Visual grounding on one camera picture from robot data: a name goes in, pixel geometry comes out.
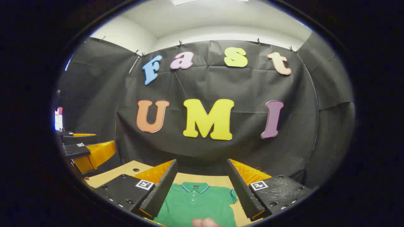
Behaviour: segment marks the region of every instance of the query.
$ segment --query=black fabric backdrop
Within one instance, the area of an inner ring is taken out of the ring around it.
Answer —
[[[243,48],[248,65],[228,67],[224,63],[227,47]],[[174,56],[184,51],[195,54],[194,64],[189,69],[171,69]],[[290,75],[274,69],[267,58],[272,52],[287,58]],[[142,67],[157,55],[163,57],[158,77],[144,85]],[[273,45],[220,40],[174,46],[143,58],[89,38],[76,51],[59,89],[67,130],[96,133],[100,141],[116,139],[119,152],[100,167],[102,171],[131,160],[155,166],[176,158],[179,172],[226,175],[223,165],[232,158],[313,187],[337,167],[353,129],[353,95],[347,74],[332,50],[325,49],[315,35],[298,53]],[[185,137],[186,99],[199,99],[206,112],[218,99],[233,100],[233,139]],[[153,102],[149,123],[156,117],[154,103],[170,102],[160,131],[147,133],[137,127],[139,100]],[[268,114],[265,104],[271,100],[284,103],[279,133],[262,139]]]

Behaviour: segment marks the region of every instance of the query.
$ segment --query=green polo shirt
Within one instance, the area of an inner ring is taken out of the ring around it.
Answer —
[[[212,218],[222,227],[236,227],[229,206],[236,202],[233,189],[210,187],[207,183],[173,184],[154,221],[168,227],[192,227],[194,219]]]

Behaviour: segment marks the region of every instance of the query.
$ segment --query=cardboard surface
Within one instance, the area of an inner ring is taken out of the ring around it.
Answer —
[[[87,183],[92,187],[100,187],[104,183],[114,179],[121,174],[127,174],[134,176],[145,170],[152,168],[153,166],[148,166],[140,162],[131,161],[125,165],[119,166],[108,172],[101,173],[99,175],[90,177]],[[204,175],[192,175],[185,173],[177,173],[174,182],[176,184],[181,184],[182,182],[197,182],[197,183],[207,183],[210,186],[216,187],[227,187],[233,189],[233,185],[230,182],[228,176],[204,176]],[[230,207],[234,211],[234,219],[237,226],[244,226],[250,224],[250,219],[244,214],[243,208],[241,207],[240,201],[236,204],[231,204]]]

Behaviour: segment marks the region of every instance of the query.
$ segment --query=letter m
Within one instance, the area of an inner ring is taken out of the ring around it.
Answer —
[[[202,137],[206,138],[213,125],[212,139],[231,140],[230,133],[230,110],[234,102],[230,99],[217,100],[209,114],[206,113],[199,99],[188,99],[184,101],[187,108],[187,128],[183,132],[186,137],[197,137],[195,124],[198,126]]]

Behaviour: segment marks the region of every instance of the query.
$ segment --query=white ceiling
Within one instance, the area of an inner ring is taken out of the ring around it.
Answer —
[[[123,14],[156,38],[206,26],[248,26],[306,40],[311,31],[267,1],[198,0],[175,6],[171,0],[150,0]]]

